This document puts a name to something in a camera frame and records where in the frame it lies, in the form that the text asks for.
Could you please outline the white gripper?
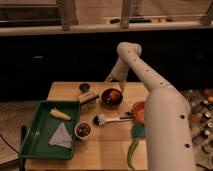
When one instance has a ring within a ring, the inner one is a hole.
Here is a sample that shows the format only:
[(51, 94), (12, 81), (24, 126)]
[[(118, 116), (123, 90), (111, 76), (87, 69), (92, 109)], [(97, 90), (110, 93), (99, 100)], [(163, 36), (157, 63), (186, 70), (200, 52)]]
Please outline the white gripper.
[(123, 93), (125, 91), (125, 85), (126, 85), (126, 78), (129, 72), (129, 66), (122, 62), (122, 61), (117, 61), (113, 69), (111, 70), (110, 75), (108, 76), (104, 82), (112, 82), (113, 79), (120, 81), (119, 86), (121, 89), (121, 92)]

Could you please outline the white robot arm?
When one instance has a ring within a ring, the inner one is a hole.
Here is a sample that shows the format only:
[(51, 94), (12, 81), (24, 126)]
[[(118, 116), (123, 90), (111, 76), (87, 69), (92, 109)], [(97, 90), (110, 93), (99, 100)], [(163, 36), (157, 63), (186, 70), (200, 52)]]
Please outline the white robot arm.
[(145, 136), (148, 171), (196, 171), (188, 116), (189, 102), (141, 58), (137, 43), (121, 42), (118, 59), (107, 77), (121, 82), (124, 90), (129, 69), (149, 91), (145, 101)]

